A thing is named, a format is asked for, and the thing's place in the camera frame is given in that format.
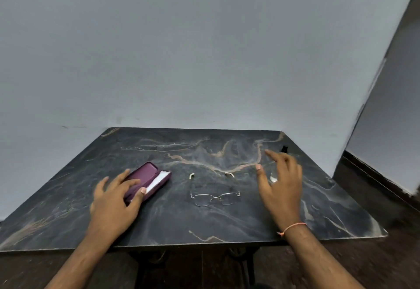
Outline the orange thread wristband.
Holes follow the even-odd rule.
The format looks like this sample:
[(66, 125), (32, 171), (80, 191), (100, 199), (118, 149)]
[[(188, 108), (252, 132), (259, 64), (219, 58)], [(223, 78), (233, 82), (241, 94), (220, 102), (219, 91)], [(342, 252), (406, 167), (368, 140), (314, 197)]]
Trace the orange thread wristband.
[(278, 231), (276, 233), (280, 237), (284, 237), (285, 234), (288, 232), (288, 230), (290, 230), (291, 228), (294, 228), (296, 226), (307, 226), (307, 223), (304, 223), (304, 222), (293, 223), (293, 224), (289, 225), (288, 227), (286, 227), (283, 231)]

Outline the maroon glasses case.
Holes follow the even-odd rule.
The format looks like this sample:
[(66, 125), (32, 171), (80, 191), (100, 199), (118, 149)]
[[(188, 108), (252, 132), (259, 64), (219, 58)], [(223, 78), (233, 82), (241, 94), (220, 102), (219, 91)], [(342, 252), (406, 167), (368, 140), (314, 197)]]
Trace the maroon glasses case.
[[(145, 164), (143, 164), (142, 166), (140, 166), (139, 168), (137, 168), (136, 170), (134, 170), (132, 173), (130, 173), (127, 178), (125, 179), (125, 181), (127, 180), (135, 180), (138, 179), (140, 180), (139, 184), (136, 185), (132, 185), (129, 190), (125, 193), (124, 195), (124, 202), (125, 204), (128, 206), (133, 198), (133, 196), (136, 194), (136, 192), (141, 188), (141, 187), (145, 187), (147, 188), (147, 186), (151, 183), (151, 181), (160, 173), (160, 171), (162, 171), (161, 169), (159, 169), (155, 164), (153, 164), (152, 162), (146, 162)], [(149, 196), (144, 196), (143, 201), (147, 201), (150, 197), (152, 197), (155, 193), (153, 193), (152, 195)]]

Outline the person's right forearm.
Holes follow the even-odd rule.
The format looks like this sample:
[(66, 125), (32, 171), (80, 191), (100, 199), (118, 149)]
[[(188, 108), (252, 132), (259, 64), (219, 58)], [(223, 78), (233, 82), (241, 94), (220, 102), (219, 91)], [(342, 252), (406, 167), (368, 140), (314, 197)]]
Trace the person's right forearm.
[(313, 289), (365, 289), (307, 226), (291, 228), (284, 237), (292, 247)]

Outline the rimless eyeglasses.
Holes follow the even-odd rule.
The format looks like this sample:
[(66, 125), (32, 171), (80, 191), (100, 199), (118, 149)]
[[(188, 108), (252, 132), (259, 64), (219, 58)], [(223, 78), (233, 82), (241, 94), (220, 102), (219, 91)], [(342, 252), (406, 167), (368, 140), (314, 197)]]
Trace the rimless eyeglasses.
[(207, 207), (214, 204), (233, 205), (240, 201), (236, 177), (233, 173), (204, 181), (195, 173), (189, 175), (190, 199), (197, 207)]

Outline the white cloth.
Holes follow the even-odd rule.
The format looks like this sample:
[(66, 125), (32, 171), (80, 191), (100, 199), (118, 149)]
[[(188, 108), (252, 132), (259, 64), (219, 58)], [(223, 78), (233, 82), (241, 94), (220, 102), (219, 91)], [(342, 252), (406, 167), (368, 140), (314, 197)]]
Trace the white cloth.
[(151, 183), (146, 188), (145, 196), (152, 195), (160, 186), (164, 185), (171, 177), (170, 171), (160, 171), (160, 173), (151, 181)]

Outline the person's right hand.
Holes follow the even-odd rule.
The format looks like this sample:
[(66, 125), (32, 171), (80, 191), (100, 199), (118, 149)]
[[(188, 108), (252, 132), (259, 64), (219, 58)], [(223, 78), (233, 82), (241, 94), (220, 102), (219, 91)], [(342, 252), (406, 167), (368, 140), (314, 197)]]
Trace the person's right hand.
[(272, 196), (268, 202), (263, 203), (282, 231), (281, 227), (301, 222), (302, 166), (289, 154), (275, 153), (269, 149), (265, 153), (276, 163), (277, 181), (269, 182)]

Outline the person's left hand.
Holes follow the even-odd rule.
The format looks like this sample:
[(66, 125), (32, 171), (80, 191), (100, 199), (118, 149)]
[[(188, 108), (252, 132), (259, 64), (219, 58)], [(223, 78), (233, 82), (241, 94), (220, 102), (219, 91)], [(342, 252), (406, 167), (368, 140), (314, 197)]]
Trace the person's left hand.
[(127, 180), (130, 170), (125, 169), (110, 183), (104, 185), (104, 194), (98, 199), (93, 198), (90, 206), (90, 222), (87, 233), (90, 231), (104, 231), (122, 235), (134, 222), (139, 212), (128, 212), (124, 202), (124, 195), (132, 185), (140, 180)]

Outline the person's left forearm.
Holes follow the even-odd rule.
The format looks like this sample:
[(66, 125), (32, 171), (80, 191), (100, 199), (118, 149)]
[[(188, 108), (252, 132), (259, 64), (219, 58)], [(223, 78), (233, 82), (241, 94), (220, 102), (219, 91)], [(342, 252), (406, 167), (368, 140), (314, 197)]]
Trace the person's left forearm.
[(118, 237), (116, 233), (88, 232), (45, 289), (83, 289)]

